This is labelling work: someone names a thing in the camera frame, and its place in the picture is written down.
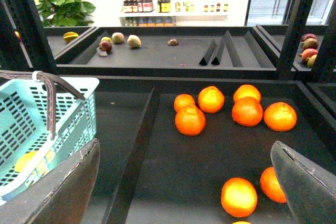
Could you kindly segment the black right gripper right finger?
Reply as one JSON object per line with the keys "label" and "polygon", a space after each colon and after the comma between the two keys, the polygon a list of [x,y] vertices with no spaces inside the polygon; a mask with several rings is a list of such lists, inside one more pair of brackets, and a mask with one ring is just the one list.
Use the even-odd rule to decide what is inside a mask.
{"label": "black right gripper right finger", "polygon": [[270,157],[296,222],[335,223],[335,175],[281,141]]}

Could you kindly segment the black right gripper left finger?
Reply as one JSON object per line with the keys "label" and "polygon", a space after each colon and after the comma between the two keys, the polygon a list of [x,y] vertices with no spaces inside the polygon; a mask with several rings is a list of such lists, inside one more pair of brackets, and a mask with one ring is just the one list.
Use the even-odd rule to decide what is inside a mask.
{"label": "black right gripper left finger", "polygon": [[27,190],[1,206],[1,223],[81,223],[100,163],[94,138]]}

